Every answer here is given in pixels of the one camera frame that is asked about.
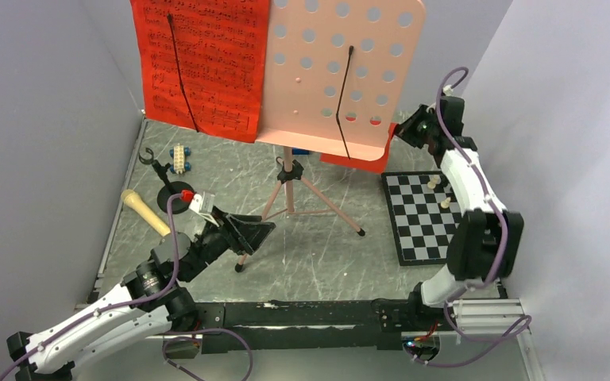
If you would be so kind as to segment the black microphone stand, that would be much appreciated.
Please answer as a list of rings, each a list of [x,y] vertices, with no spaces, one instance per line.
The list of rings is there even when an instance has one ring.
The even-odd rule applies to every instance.
[[[180,194],[183,191],[194,191],[194,188],[184,181],[171,181],[168,174],[172,170],[172,165],[170,163],[165,165],[161,164],[155,158],[151,148],[145,148],[144,156],[140,153],[137,156],[142,164],[150,165],[152,167],[163,183],[156,198],[156,203],[163,212],[167,211],[167,202],[173,194]]]

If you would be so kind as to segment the pink music stand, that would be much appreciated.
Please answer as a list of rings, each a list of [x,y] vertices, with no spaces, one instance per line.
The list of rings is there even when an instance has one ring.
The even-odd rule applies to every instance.
[[[295,214],[310,185],[293,148],[375,173],[388,162],[393,115],[418,44],[420,0],[273,1],[257,140],[280,146],[272,195]]]

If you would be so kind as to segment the cream toy microphone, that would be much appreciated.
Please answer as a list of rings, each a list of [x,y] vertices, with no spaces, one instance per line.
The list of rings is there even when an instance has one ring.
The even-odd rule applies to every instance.
[[[144,203],[141,196],[135,190],[125,189],[121,193],[121,200],[125,206],[135,211],[161,237],[166,237],[171,233],[168,224]]]

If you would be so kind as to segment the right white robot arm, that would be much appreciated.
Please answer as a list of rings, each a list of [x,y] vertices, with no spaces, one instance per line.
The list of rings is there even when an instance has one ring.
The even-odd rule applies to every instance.
[[[445,263],[439,272],[420,283],[416,292],[420,300],[406,309],[408,323],[415,329],[427,329],[437,319],[436,306],[459,298],[469,288],[484,288],[498,279],[506,279],[513,270],[524,227],[521,214],[507,210],[494,194],[482,168],[477,146],[462,136],[463,98],[441,94],[433,106],[421,105],[406,121],[398,124],[395,136],[412,147],[428,147],[441,171],[438,186],[450,188],[447,198],[457,202],[452,212],[445,203],[430,215],[430,222],[418,222],[415,214],[404,213],[411,227],[411,252],[434,252],[427,243],[433,237],[444,248]],[[435,226],[444,224],[444,213],[451,212],[457,226],[452,237],[437,235]]]

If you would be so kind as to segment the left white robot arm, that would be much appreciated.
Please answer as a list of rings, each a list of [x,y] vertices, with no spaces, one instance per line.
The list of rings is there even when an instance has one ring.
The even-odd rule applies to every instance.
[[[228,251],[254,254],[274,229],[259,216],[217,207],[193,237],[169,225],[148,259],[94,303],[52,328],[8,337],[10,372],[17,380],[72,380],[83,367],[143,338],[200,327],[203,314],[183,284]]]

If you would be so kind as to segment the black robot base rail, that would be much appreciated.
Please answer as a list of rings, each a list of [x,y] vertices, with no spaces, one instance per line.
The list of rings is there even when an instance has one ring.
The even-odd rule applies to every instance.
[[[165,332],[195,337],[203,354],[231,350],[375,348],[400,350],[416,337],[451,333],[440,308],[417,301],[200,302],[197,321]]]

